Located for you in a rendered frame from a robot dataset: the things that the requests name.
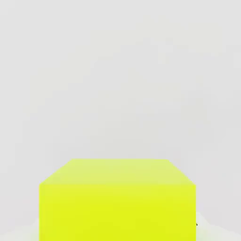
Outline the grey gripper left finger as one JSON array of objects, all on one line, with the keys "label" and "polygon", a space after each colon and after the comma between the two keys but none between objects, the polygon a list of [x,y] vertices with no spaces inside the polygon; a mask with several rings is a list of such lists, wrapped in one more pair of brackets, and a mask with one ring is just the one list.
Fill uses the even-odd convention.
[{"label": "grey gripper left finger", "polygon": [[39,241],[39,219],[31,225],[24,225],[1,236],[1,241]]}]

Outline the small yellow cube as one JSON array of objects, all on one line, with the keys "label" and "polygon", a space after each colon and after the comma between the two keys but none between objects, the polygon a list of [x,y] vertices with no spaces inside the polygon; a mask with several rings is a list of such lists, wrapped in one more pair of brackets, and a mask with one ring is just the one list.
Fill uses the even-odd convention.
[{"label": "small yellow cube", "polygon": [[196,241],[196,186],[168,160],[73,159],[39,186],[39,241]]}]

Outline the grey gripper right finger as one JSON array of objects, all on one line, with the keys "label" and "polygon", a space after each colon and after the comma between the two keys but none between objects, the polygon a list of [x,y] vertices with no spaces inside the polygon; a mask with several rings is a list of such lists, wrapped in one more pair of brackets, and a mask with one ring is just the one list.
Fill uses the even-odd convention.
[{"label": "grey gripper right finger", "polygon": [[210,224],[196,212],[196,241],[239,241],[239,234]]}]

